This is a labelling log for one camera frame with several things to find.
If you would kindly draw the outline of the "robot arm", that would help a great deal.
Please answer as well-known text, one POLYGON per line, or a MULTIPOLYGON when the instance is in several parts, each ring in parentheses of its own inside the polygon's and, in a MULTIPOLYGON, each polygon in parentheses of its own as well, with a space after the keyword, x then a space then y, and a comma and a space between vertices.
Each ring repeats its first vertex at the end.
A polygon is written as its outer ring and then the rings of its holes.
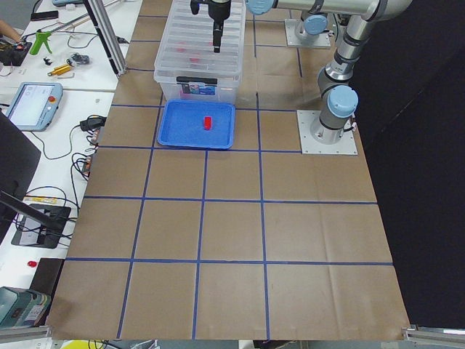
POLYGON ((247 10, 263 15, 271 9, 301 10, 308 16, 303 20, 310 32, 309 19, 321 13, 348 15, 349 22, 341 40, 336 43, 333 59, 318 74, 318 86, 323 107, 310 127, 319 143, 334 144, 342 138, 344 125, 357 109, 358 96, 348 86, 353 67, 360 58, 371 31, 379 21, 389 20, 404 12, 410 1, 246 1, 247 10))
POLYGON ((301 13, 300 19, 297 21, 295 34, 300 39, 307 39, 310 36, 317 36, 328 32, 327 14, 317 13, 310 14, 309 12, 301 13))

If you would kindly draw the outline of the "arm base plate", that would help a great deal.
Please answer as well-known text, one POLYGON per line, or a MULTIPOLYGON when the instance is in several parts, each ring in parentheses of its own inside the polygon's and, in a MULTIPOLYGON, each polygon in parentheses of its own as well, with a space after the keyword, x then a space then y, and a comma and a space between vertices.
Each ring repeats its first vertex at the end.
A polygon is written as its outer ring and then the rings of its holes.
POLYGON ((286 42, 288 47, 309 49, 330 49, 328 33, 309 34, 299 19, 286 19, 286 42))
POLYGON ((331 130, 320 123, 320 111, 298 110, 296 114, 301 150, 304 155, 357 155, 354 130, 350 120, 341 129, 331 130))

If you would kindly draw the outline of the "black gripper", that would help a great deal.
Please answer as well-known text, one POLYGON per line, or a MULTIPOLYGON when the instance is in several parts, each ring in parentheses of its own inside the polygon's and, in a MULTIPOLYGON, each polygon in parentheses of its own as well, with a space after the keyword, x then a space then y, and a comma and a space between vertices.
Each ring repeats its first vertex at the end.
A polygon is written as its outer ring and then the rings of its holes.
MULTIPOLYGON (((226 20, 230 16, 230 0, 208 1, 209 16, 213 20, 226 20)), ((220 53, 223 35, 223 22, 214 21, 213 48, 214 53, 220 53)))

